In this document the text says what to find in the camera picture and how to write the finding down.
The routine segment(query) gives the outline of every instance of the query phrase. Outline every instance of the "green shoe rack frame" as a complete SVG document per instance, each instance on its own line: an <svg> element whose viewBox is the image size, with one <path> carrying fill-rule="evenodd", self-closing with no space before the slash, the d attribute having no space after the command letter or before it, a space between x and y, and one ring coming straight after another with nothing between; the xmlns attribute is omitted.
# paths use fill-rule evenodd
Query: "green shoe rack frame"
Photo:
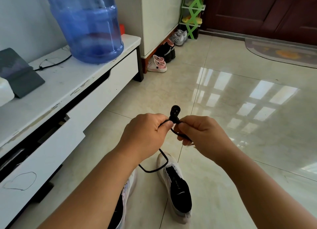
<svg viewBox="0 0 317 229"><path fill-rule="evenodd" d="M188 9L189 10L189 13L191 15L191 18L186 22L186 23L183 23L182 22L182 18L183 18L183 9ZM194 39L194 36L193 36L193 31L195 29L197 29L198 27L200 27L200 25L198 25L197 21L196 21L196 16L201 12L201 11L204 11L205 10L205 5L203 4L203 1L202 0L194 0L190 6L186 6L185 5L185 0L183 0L183 3L182 3L182 13L181 13L181 16L180 16L180 20L179 20L179 23L181 25L186 25L186 28L188 30L188 37L190 37L191 39Z"/></svg>

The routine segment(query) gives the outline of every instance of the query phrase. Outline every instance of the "tile floor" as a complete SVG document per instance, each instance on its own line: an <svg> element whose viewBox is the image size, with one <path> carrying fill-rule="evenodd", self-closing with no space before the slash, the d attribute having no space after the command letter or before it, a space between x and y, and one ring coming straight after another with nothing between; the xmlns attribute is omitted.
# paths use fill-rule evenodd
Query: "tile floor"
<svg viewBox="0 0 317 229"><path fill-rule="evenodd" d="M163 74L149 72L131 81L84 131L86 137L52 179L47 197L29 206L12 228L36 228L119 141L140 113L214 117L236 145L286 191L317 216L317 70L261 58L244 42L199 35L176 48ZM167 192L156 174L138 168L128 201L126 228L255 228L225 172L193 147L182 147L171 132L164 145L179 159L192 194L187 225L165 209ZM157 154L142 165L154 169Z"/></svg>

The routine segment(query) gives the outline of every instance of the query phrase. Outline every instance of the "door mat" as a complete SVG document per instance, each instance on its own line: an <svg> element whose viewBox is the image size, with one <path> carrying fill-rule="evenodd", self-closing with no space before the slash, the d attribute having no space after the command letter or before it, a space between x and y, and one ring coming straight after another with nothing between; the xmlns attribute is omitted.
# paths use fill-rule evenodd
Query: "door mat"
<svg viewBox="0 0 317 229"><path fill-rule="evenodd" d="M252 53L266 59L317 68L317 48L249 38L245 38L245 46Z"/></svg>

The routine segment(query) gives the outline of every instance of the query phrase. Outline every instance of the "shoe rack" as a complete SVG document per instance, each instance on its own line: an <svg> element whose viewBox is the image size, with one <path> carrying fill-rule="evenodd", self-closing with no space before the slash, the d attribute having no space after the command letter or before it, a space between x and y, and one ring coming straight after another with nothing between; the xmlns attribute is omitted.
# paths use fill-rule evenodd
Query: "shoe rack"
<svg viewBox="0 0 317 229"><path fill-rule="evenodd" d="M190 39L194 39L193 31L202 23L200 14L205 8L204 0L183 0L179 24L186 25Z"/></svg>

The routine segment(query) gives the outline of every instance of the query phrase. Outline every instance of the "black cable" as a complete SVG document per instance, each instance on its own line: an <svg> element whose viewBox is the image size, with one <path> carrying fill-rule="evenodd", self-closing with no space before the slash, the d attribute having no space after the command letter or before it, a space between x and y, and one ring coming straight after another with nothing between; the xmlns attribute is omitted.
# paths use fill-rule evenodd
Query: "black cable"
<svg viewBox="0 0 317 229"><path fill-rule="evenodd" d="M47 66L47 67L41 67L41 64L43 63L41 63L40 64L40 66L39 66L39 68L38 69L36 69L36 70L34 70L34 71L42 71L42 70L44 70L44 69L46 69L46 68L50 68L50 67L54 67L54 66L57 66L57 65L59 65L59 64L62 64L63 62L66 62L69 58L71 58L72 57L72 55L70 55L69 57L67 57L65 60L63 60L63 61L61 61L61 62L59 62L59 63L56 63L56 64L53 64L53 65L50 65L50 66Z"/></svg>
<svg viewBox="0 0 317 229"><path fill-rule="evenodd" d="M163 123L161 123L161 124L159 125L159 127L160 127L161 125L163 125L164 123L166 123L167 121L172 121L174 124L179 124L179 123L180 123L180 120L178 119L179 113L180 113L180 107L179 107L179 106L173 106L173 107L172 107L172 110L171 110L170 118L167 119L166 121L164 121ZM187 140L191 141L191 139L189 139L189 137L186 136L185 134L177 133L177 132L174 131L172 128L171 128L171 131L174 132L176 135L178 135L178 136L180 136L180 137L182 137L182 138L184 138L184 139L187 139ZM159 149L159 151L162 153L162 155L163 155L163 156L165 157L165 159L166 159L166 163L165 163L163 166L161 166L161 167L159 167L159 168L157 168L157 169L155 169L155 170L152 170L152 171L147 171L147 170L145 170L140 164L139 164L139 167L141 167L141 169L142 169L143 171L145 171L146 173L153 173L153 172L159 171L159 170L161 170L162 168L164 168L164 167L168 164L168 158L167 158L167 156L165 155L165 153L164 153L161 149Z"/></svg>

